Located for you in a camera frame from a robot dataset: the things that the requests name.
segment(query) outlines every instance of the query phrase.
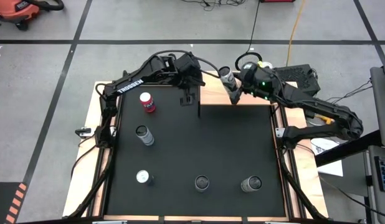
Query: black metal stand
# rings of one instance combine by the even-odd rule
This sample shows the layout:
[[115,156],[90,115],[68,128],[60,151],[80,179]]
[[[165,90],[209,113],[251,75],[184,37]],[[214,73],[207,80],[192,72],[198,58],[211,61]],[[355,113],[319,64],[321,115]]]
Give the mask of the black metal stand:
[[379,130],[373,131],[357,140],[341,144],[332,150],[317,155],[317,167],[366,151],[369,146],[382,146],[381,133]]

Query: gray floor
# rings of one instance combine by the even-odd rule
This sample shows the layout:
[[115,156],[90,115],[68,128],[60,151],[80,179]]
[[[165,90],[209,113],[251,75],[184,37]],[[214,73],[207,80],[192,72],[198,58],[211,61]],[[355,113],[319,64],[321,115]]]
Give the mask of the gray floor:
[[[0,27],[1,40],[73,40],[83,9],[91,0],[64,0],[66,10],[45,12],[27,32]],[[261,4],[254,39],[288,40],[301,1]],[[379,40],[385,40],[385,0],[360,0]],[[257,0],[238,7],[204,11],[179,0],[92,0],[81,40],[248,40]],[[296,40],[371,40],[353,0],[307,0]],[[0,181],[21,182],[42,129],[68,44],[0,44]],[[19,222],[60,218],[77,154],[74,130],[83,126],[93,84],[133,71],[152,53],[190,50],[218,67],[234,66],[247,44],[108,45],[78,44],[37,162]],[[264,60],[281,67],[288,45],[252,46]],[[293,45],[290,65],[309,63],[319,74],[320,98],[343,96],[381,66],[373,45]],[[378,128],[372,91],[341,101],[363,120],[365,133]],[[354,222],[364,209],[323,186],[330,217]]]

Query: yellow cable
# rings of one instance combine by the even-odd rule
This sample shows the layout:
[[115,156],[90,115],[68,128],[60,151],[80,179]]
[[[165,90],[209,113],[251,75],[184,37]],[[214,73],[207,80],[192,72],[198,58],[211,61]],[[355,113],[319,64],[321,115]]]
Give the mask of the yellow cable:
[[288,61],[290,60],[290,52],[291,52],[291,43],[292,43],[292,37],[295,34],[295,29],[297,28],[298,21],[300,18],[300,14],[302,13],[303,6],[305,5],[306,0],[302,0],[302,4],[300,5],[299,12],[297,19],[295,21],[295,25],[293,25],[292,33],[291,33],[291,38],[290,38],[290,43],[288,45],[288,55],[287,55],[287,64],[285,66],[288,66]]

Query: wooden table frame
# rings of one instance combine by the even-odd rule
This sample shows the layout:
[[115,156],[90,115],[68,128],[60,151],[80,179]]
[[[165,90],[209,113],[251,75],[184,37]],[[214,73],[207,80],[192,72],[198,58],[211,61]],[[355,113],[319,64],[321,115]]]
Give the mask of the wooden table frame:
[[[206,86],[201,87],[200,99],[202,105],[230,105],[230,100],[228,94],[226,93],[222,83],[213,77],[204,75],[204,82]],[[254,98],[251,95],[242,95],[239,101],[239,105],[267,105],[270,106],[269,101],[263,100],[261,98]],[[276,111],[276,120],[273,120],[272,126],[275,124],[278,127],[282,127],[282,114],[280,110]],[[303,110],[296,109],[285,109],[285,114],[287,117],[288,125],[296,126],[298,128],[303,128],[306,126],[305,116]],[[87,113],[87,119],[85,126],[96,127],[100,124],[101,110],[99,103],[99,95],[96,91],[93,91],[92,99],[90,100],[90,106]],[[311,148],[310,140],[302,140],[299,144]],[[80,147],[77,157],[79,158],[84,152],[89,150],[95,145],[94,138],[85,141]],[[67,201],[65,203],[63,216],[70,215],[76,208],[79,206],[81,201],[85,198],[89,190],[92,188],[93,180],[96,173],[97,163],[99,157],[102,156],[100,172],[104,170],[107,164],[107,158],[110,153],[109,149],[105,149],[100,152],[99,148],[95,148],[92,152],[87,154],[83,159],[80,160],[79,164],[75,167],[73,178],[70,183],[69,192],[67,196]],[[308,152],[306,149],[298,146],[293,150],[295,156],[296,170],[300,181],[300,187],[309,198],[310,202],[318,209],[318,211],[324,215],[328,216],[326,205],[324,201],[323,192],[321,189],[320,179],[318,177],[317,166],[315,163],[314,155]],[[290,157],[287,154],[284,155],[285,162],[287,163],[288,169],[291,171],[291,162]],[[104,194],[104,185],[106,181],[101,185],[94,198],[94,206],[90,211],[91,216],[99,216],[102,213],[102,204]],[[288,221],[289,217],[300,218],[299,204],[297,200],[297,195],[288,184],[289,195],[291,201],[291,211],[293,214],[288,213],[288,205],[285,203],[285,213],[286,217],[248,217],[249,222],[262,222],[262,221],[274,221],[282,222]],[[285,189],[283,188],[284,198],[286,197]],[[305,215],[310,218],[310,214],[305,210]],[[104,215],[106,220],[146,220],[146,221],[156,221],[159,220],[159,216],[135,216],[135,215]],[[201,220],[201,221],[223,221],[223,222],[241,222],[242,217],[180,217],[180,216],[165,216],[165,221],[191,221],[191,220]]]

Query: red vacuum cleaner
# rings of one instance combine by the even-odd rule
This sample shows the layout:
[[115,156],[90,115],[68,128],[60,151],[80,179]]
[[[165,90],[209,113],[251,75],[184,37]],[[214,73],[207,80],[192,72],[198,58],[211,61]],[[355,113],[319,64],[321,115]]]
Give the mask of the red vacuum cleaner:
[[62,0],[54,0],[58,5],[36,0],[0,0],[0,21],[11,22],[19,30],[28,30],[27,22],[37,17],[40,10],[59,11],[64,9]]

